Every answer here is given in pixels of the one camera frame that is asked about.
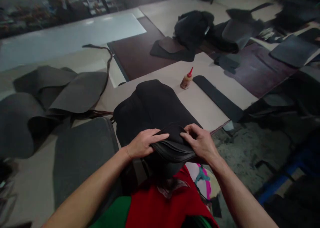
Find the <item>pink fabric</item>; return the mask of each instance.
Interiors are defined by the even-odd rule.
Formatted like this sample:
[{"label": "pink fabric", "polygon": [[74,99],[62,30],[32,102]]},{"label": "pink fabric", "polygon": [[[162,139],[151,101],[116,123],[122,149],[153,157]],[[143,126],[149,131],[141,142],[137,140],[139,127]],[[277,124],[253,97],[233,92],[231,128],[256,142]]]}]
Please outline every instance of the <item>pink fabric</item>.
[{"label": "pink fabric", "polygon": [[[208,173],[206,171],[206,169],[202,169],[203,170],[203,173],[208,176]],[[210,200],[210,194],[211,194],[211,184],[210,184],[210,181],[205,181],[206,182],[206,186],[207,186],[207,199]]]}]

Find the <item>hand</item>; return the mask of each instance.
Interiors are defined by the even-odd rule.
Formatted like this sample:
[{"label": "hand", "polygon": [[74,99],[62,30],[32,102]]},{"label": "hand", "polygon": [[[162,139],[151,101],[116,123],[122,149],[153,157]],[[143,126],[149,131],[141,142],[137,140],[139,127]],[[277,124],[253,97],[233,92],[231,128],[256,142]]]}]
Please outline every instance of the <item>hand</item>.
[{"label": "hand", "polygon": [[187,125],[184,130],[186,133],[180,133],[180,135],[191,145],[197,156],[208,163],[211,159],[220,158],[218,150],[208,131],[200,128],[196,124]]},{"label": "hand", "polygon": [[150,144],[165,140],[169,137],[169,134],[155,135],[159,131],[159,129],[148,129],[141,131],[129,145],[124,147],[128,156],[131,159],[134,159],[150,155],[153,152],[153,148],[150,146]]}]

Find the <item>green fabric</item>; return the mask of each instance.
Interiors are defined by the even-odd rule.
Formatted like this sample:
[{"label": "green fabric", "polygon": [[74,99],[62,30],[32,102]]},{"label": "green fabric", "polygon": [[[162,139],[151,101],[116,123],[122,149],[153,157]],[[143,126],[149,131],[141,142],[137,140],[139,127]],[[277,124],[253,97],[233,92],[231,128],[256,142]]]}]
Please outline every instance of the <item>green fabric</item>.
[{"label": "green fabric", "polygon": [[90,228],[125,228],[131,196],[120,196]]},{"label": "green fabric", "polygon": [[211,228],[210,223],[203,216],[197,216],[197,217],[201,220],[201,223],[205,228]]}]

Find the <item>glue bottle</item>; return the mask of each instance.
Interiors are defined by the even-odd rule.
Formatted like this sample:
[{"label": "glue bottle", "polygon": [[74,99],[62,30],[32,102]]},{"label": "glue bottle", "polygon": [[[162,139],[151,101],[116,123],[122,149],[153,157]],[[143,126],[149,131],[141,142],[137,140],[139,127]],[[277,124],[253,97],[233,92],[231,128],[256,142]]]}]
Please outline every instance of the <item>glue bottle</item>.
[{"label": "glue bottle", "polygon": [[192,70],[193,70],[193,67],[191,68],[191,71],[187,75],[184,76],[184,78],[183,78],[183,80],[182,80],[182,82],[180,84],[180,87],[182,89],[186,90],[186,89],[189,88],[189,85],[190,85],[190,83],[192,81]]}]

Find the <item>forearm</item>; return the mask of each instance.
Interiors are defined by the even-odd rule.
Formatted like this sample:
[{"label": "forearm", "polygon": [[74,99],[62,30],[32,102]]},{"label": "forearm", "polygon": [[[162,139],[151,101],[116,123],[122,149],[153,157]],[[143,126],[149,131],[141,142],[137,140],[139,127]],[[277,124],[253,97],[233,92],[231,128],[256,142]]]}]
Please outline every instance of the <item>forearm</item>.
[{"label": "forearm", "polygon": [[120,149],[59,206],[43,227],[86,227],[130,160],[125,149]]},{"label": "forearm", "polygon": [[221,157],[210,158],[209,165],[238,227],[278,227]]}]

